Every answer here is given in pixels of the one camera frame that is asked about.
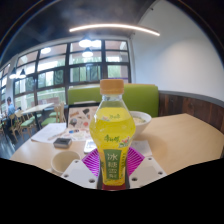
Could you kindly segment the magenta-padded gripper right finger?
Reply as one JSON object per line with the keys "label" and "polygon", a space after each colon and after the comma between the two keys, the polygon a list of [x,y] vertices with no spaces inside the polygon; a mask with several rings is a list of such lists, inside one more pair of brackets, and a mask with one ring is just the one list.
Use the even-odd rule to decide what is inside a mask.
{"label": "magenta-padded gripper right finger", "polygon": [[144,157],[134,148],[129,148],[126,159],[126,186],[140,188],[166,176],[166,172],[152,157]]}

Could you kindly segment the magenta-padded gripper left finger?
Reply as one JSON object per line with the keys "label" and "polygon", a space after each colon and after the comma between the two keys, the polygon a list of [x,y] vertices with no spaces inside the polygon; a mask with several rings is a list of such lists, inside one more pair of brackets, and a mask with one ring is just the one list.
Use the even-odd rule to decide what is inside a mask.
{"label": "magenta-padded gripper left finger", "polygon": [[100,175],[100,159],[97,150],[91,151],[82,160],[73,160],[62,178],[84,188],[96,189]]}

